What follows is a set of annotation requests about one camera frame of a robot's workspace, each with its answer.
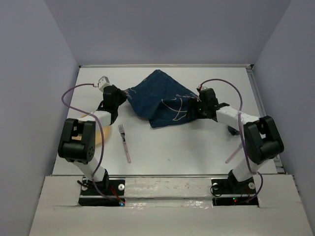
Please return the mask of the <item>blue fish placemat cloth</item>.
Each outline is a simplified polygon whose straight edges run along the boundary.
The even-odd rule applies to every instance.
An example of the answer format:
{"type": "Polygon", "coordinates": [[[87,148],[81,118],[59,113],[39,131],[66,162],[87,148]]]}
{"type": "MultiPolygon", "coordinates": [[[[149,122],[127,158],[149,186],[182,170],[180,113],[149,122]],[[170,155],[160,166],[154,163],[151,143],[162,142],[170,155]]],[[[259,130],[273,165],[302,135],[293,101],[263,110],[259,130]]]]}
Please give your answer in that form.
{"type": "Polygon", "coordinates": [[[197,95],[159,69],[125,93],[133,111],[148,120],[151,128],[192,121],[187,117],[188,101],[197,95]]]}

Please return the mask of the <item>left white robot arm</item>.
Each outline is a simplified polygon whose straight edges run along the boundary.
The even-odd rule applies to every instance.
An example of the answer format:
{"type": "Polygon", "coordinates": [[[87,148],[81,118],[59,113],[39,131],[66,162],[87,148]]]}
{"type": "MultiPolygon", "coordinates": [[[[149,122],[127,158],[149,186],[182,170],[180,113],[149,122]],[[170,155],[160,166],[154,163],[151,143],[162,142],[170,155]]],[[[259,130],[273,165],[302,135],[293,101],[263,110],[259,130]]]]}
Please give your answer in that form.
{"type": "Polygon", "coordinates": [[[64,121],[58,156],[78,167],[87,179],[87,188],[92,188],[99,195],[107,198],[109,174],[101,167],[104,156],[105,135],[103,127],[112,125],[118,117],[118,108],[127,100],[126,93],[115,85],[106,85],[101,89],[103,100],[97,110],[88,113],[65,102],[64,97],[72,90],[85,83],[70,88],[62,95],[62,103],[69,109],[86,116],[82,119],[67,118],[64,121]]]}

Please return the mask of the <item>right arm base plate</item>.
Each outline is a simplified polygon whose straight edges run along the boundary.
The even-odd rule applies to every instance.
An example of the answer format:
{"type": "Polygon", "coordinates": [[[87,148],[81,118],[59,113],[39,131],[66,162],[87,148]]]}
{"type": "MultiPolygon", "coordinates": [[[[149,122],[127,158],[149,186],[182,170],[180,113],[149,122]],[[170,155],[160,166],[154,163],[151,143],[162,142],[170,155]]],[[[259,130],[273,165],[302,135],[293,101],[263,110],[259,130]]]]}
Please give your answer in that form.
{"type": "Polygon", "coordinates": [[[259,205],[253,177],[238,182],[232,171],[227,178],[212,179],[210,193],[215,207],[259,205]]]}

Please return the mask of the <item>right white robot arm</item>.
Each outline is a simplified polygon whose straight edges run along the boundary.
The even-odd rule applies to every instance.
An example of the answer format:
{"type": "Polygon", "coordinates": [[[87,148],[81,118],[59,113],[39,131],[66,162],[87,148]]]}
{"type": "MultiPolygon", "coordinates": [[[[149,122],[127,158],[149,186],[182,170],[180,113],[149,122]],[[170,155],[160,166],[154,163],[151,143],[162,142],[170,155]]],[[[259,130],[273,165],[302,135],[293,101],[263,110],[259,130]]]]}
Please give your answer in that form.
{"type": "Polygon", "coordinates": [[[270,159],[284,151],[277,126],[270,116],[255,117],[219,103],[212,88],[199,92],[188,101],[188,118],[212,119],[239,132],[244,158],[228,173],[228,177],[213,187],[213,194],[239,194],[252,177],[270,159]]]}

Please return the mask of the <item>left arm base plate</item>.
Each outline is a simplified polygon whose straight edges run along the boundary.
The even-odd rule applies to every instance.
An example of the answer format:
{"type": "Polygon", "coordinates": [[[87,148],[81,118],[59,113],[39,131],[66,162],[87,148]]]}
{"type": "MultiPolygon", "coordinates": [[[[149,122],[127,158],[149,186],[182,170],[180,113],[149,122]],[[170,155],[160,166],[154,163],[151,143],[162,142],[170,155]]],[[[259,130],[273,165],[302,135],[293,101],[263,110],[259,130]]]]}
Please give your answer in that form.
{"type": "Polygon", "coordinates": [[[77,183],[80,186],[78,205],[82,207],[124,207],[126,204],[126,180],[123,178],[109,179],[107,188],[102,182],[96,182],[95,188],[93,182],[85,177],[77,183]]]}

